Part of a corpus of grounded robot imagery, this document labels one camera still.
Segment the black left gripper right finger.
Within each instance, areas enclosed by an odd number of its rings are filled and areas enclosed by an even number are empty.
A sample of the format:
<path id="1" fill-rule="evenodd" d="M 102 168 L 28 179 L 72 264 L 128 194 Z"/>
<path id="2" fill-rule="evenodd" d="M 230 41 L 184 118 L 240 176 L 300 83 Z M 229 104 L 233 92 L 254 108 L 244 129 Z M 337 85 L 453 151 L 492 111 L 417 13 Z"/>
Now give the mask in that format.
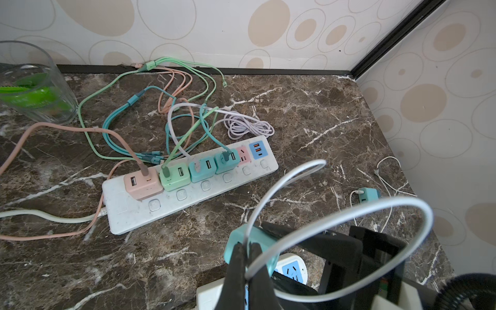
<path id="1" fill-rule="evenodd" d="M 263 266 L 257 271 L 257 273 L 248 280 L 247 285 L 248 309 L 281 309 L 278 298 L 275 295 L 273 282 L 266 266 Z"/>

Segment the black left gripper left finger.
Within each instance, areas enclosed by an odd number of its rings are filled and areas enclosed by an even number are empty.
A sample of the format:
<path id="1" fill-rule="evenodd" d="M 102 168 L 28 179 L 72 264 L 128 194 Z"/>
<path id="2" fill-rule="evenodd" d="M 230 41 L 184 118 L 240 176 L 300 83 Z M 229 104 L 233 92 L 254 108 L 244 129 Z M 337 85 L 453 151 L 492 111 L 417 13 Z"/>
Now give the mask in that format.
<path id="1" fill-rule="evenodd" d="M 245 309 L 245 247 L 237 243 L 232 249 L 227 274 L 215 310 Z"/>

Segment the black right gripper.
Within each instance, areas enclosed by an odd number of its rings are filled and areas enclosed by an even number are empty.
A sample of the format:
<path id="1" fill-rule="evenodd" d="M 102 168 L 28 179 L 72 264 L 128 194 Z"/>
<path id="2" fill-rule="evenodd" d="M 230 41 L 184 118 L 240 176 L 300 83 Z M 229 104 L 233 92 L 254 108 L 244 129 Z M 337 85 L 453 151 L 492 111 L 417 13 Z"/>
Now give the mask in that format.
<path id="1" fill-rule="evenodd" d="M 298 246 L 325 260 L 318 289 L 312 289 L 289 277 L 274 275 L 274 289 L 284 293 L 318 297 L 357 283 L 388 263 L 405 248 L 406 243 L 384 233 L 351 226 L 348 235 L 331 230 L 319 233 Z M 326 302 L 292 302 L 278 298 L 281 309 L 400 309 L 404 297 L 400 263 L 385 275 L 344 297 Z"/>

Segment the green charger plug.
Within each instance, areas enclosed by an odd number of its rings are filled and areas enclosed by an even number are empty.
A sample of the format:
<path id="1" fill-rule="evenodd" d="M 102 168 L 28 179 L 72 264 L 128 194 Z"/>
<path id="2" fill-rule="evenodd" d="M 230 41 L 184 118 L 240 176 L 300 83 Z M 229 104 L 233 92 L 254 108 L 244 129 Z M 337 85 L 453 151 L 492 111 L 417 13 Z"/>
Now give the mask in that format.
<path id="1" fill-rule="evenodd" d="M 187 164 L 180 163 L 161 168 L 159 172 L 161 185 L 167 191 L 174 191 L 191 183 L 191 175 Z"/>

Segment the multicolour white power strip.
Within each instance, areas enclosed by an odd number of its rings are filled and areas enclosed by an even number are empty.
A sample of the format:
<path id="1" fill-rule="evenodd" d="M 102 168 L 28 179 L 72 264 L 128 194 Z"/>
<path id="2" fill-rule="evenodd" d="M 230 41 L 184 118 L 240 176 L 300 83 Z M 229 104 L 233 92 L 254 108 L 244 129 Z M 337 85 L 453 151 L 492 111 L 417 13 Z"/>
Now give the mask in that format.
<path id="1" fill-rule="evenodd" d="M 232 170 L 199 182 L 167 182 L 163 192 L 142 201 L 127 191 L 131 178 L 118 176 L 103 182 L 104 204 L 111 233 L 122 235 L 187 207 L 219 196 L 278 170 L 269 142 L 257 136 L 228 145 L 241 162 Z"/>

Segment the pink charger plug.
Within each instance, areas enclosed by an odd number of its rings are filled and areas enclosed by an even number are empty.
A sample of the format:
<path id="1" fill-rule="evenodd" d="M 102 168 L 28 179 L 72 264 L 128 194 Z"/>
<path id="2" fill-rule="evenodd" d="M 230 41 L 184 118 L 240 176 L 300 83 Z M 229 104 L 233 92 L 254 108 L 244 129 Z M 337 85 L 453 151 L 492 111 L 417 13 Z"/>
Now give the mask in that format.
<path id="1" fill-rule="evenodd" d="M 147 176 L 144 176 L 141 171 L 124 176 L 125 189 L 135 200 L 142 201 L 164 192 L 157 170 L 151 167 L 148 171 Z"/>

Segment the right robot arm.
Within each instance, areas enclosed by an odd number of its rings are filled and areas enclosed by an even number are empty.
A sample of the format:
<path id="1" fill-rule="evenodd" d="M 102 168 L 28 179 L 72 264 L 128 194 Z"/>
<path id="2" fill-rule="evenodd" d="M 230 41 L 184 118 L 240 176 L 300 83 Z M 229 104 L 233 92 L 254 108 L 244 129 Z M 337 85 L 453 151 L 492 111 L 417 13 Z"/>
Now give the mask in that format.
<path id="1" fill-rule="evenodd" d="M 274 276 L 275 288 L 306 296 L 333 293 L 370 275 L 405 246 L 402 240 L 363 227 L 351 226 L 348 235 L 327 230 L 299 243 L 300 248 L 325 260 L 319 288 L 306 287 L 290 276 L 286 279 Z M 457 276 L 447 281 L 439 293 L 405 279 L 403 275 L 404 264 L 401 263 L 380 279 L 345 297 L 310 304 L 283 300 L 281 304 L 298 309 L 368 309 L 377 293 L 383 294 L 389 302 L 398 302 L 400 285 L 405 282 L 418 290 L 423 309 L 495 309 L 495 275 Z"/>

